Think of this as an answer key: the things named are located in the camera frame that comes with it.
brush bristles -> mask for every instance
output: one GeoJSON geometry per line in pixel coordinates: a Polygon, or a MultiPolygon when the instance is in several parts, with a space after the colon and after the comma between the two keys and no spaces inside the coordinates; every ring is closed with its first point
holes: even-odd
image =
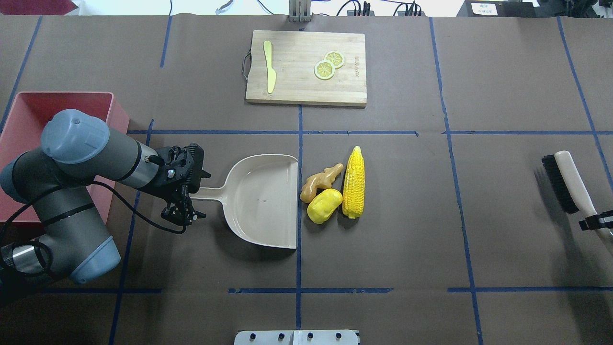
{"type": "Polygon", "coordinates": [[[554,188],[555,197],[558,199],[558,202],[560,203],[560,206],[562,206],[564,212],[573,214],[579,211],[577,205],[575,205],[573,201],[573,197],[566,187],[566,183],[564,182],[564,178],[562,177],[558,163],[555,161],[554,155],[545,156],[541,159],[541,161],[543,163],[543,167],[545,168],[545,173],[549,178],[549,182],[554,188]]]}

pink bin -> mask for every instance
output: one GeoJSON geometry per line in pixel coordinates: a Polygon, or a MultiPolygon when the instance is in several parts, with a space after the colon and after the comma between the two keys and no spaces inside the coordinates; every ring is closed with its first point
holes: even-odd
{"type": "MultiPolygon", "coordinates": [[[[15,97],[0,135],[0,169],[4,169],[23,152],[40,146],[43,128],[55,114],[64,109],[77,109],[95,116],[121,133],[128,130],[130,119],[110,92],[20,92],[15,97]]],[[[115,181],[99,176],[96,180],[115,186],[115,181]]],[[[90,185],[87,189],[106,223],[113,194],[98,185],[90,185]]],[[[22,206],[1,189],[0,205],[0,222],[5,222],[22,206]]],[[[34,209],[29,208],[13,223],[32,226],[40,224],[40,220],[34,209]]]]}

lemon slice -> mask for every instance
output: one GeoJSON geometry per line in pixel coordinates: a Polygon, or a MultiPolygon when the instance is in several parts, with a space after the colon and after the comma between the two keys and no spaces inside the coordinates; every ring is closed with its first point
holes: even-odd
{"type": "Polygon", "coordinates": [[[331,62],[334,68],[341,68],[345,63],[345,56],[341,52],[332,50],[324,55],[324,60],[331,62]]]}
{"type": "Polygon", "coordinates": [[[321,80],[328,80],[334,76],[334,65],[328,60],[321,60],[315,64],[315,75],[321,80]]]}

white dustpan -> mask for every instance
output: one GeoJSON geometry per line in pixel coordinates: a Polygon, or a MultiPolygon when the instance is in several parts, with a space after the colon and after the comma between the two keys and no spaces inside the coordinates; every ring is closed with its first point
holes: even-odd
{"type": "Polygon", "coordinates": [[[221,188],[201,187],[192,200],[217,200],[230,229],[261,246],[296,249],[298,160],[289,155],[242,159],[221,188]]]}

wooden cutting board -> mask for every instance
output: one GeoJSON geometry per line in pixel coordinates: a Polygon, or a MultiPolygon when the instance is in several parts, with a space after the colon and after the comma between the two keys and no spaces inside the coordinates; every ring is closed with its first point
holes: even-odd
{"type": "Polygon", "coordinates": [[[251,70],[245,96],[252,103],[366,106],[366,45],[364,34],[308,31],[253,31],[251,70]],[[264,41],[272,43],[276,84],[268,93],[264,41]],[[332,78],[315,76],[315,64],[336,50],[345,64],[332,78]]]}

